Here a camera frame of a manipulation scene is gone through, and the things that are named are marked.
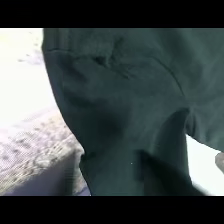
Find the floor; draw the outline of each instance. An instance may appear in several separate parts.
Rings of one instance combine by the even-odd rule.
[[[0,29],[0,128],[55,104],[40,43],[41,29]],[[208,195],[224,195],[224,175],[215,165],[218,151],[188,136],[187,144],[195,186]]]

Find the clothing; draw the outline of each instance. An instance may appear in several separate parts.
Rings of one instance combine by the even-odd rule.
[[[84,147],[91,195],[175,194],[146,193],[146,179],[158,186],[159,163],[191,183],[185,133],[223,151],[223,40],[224,29],[44,29],[46,69]]]

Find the garment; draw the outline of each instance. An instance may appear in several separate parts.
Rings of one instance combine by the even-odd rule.
[[[191,185],[186,133],[223,151],[223,40],[224,29],[44,29],[46,69],[84,147],[91,195],[175,195],[146,193],[147,179],[164,187],[166,169]]]

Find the dark green pants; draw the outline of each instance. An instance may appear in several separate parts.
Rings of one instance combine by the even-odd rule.
[[[48,28],[42,48],[92,195],[194,194],[185,134],[223,151],[224,29]]]

